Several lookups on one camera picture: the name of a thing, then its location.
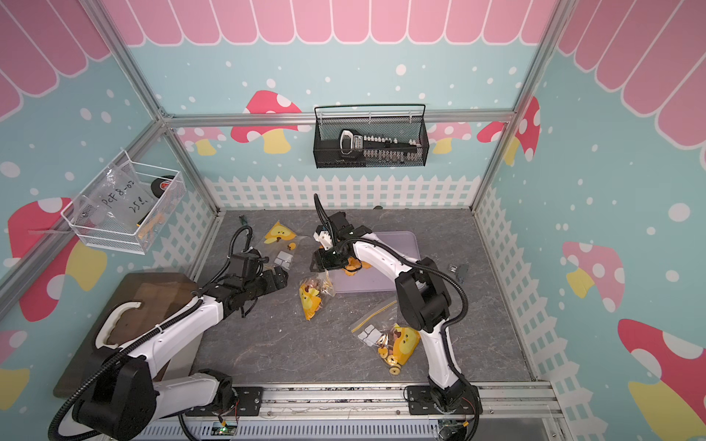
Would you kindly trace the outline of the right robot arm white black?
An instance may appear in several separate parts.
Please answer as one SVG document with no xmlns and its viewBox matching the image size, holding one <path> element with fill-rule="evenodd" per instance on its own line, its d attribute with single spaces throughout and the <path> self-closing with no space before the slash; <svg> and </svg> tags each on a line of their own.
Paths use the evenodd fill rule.
<svg viewBox="0 0 706 441">
<path fill-rule="evenodd" d="M 395 283 L 397 303 L 404 320 L 419 332 L 428 360 L 432 402 L 449 413 L 470 402 L 476 415 L 482 412 L 479 392 L 465 378 L 455 359 L 448 328 L 466 316 L 469 301 L 461 285 L 437 269 L 428 258 L 413 261 L 383 243 L 374 233 L 334 239 L 326 230 L 314 234 L 320 248 L 312 268 L 341 269 L 349 257 L 370 264 Z"/>
</svg>

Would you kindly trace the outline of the ziploc bag of mixed cookies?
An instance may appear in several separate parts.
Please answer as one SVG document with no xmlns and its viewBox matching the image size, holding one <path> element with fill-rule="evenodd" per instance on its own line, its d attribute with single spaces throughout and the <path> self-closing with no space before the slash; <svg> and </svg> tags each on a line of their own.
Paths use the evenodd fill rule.
<svg viewBox="0 0 706 441">
<path fill-rule="evenodd" d="M 311 274 L 303 279 L 299 284 L 298 292 L 307 321 L 311 321 L 336 296 L 328 271 Z"/>
</svg>

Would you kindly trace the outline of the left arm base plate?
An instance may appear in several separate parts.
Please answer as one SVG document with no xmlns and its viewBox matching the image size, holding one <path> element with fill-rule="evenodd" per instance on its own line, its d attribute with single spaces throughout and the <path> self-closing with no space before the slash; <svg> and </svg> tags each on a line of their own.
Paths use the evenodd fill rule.
<svg viewBox="0 0 706 441">
<path fill-rule="evenodd" d="M 192 407 L 186 411 L 187 416 L 221 416 L 242 417 L 258 416 L 263 402 L 262 387 L 221 388 L 217 391 L 214 401 L 205 406 Z"/>
</svg>

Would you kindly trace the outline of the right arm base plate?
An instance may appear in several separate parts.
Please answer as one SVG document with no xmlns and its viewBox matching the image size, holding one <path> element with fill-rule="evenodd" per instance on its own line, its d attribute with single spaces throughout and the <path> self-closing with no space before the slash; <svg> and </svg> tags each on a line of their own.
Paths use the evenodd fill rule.
<svg viewBox="0 0 706 441">
<path fill-rule="evenodd" d="M 404 399 L 410 415 L 481 415 L 479 390 L 463 383 L 446 390 L 433 385 L 406 386 Z"/>
</svg>

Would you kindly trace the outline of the ziploc bag of orange cookies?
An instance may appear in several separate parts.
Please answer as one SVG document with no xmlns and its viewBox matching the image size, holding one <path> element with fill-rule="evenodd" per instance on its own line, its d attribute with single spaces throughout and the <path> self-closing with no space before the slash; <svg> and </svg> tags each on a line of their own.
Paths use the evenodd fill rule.
<svg viewBox="0 0 706 441">
<path fill-rule="evenodd" d="M 285 270 L 290 270 L 292 262 L 304 236 L 298 235 L 294 230 L 285 226 L 281 222 L 276 222 L 265 234 L 261 252 L 263 257 L 268 257 L 270 266 L 282 266 Z M 297 244 L 295 250 L 289 249 L 289 244 Z"/>
</svg>

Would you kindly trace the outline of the ziploc bag near right arm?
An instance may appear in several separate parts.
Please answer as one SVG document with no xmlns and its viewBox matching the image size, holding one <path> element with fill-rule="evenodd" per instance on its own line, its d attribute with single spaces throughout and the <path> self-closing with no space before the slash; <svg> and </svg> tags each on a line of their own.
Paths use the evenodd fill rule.
<svg viewBox="0 0 706 441">
<path fill-rule="evenodd" d="M 395 299 L 375 305 L 349 331 L 360 343 L 374 349 L 388 369 L 398 366 L 402 371 L 421 343 L 419 331 L 406 324 Z"/>
</svg>

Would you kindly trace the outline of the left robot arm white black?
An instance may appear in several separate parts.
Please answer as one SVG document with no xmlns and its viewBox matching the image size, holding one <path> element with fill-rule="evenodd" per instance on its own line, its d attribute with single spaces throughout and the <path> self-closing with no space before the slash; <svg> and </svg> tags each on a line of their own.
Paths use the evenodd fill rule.
<svg viewBox="0 0 706 441">
<path fill-rule="evenodd" d="M 198 409 L 223 416 L 236 409 L 240 398 L 233 380 L 220 371 L 204 369 L 162 381 L 156 376 L 197 336 L 234 312 L 247 316 L 246 303 L 256 304 L 258 298 L 287 286 L 287 272 L 279 266 L 267 268 L 268 257 L 253 248 L 252 238 L 252 227 L 241 226 L 221 269 L 165 321 L 124 345 L 97 349 L 83 382 L 50 422 L 49 439 L 66 438 L 60 431 L 66 416 L 86 427 L 76 435 L 78 440 L 98 435 L 132 440 L 165 417 L 181 418 Z"/>
</svg>

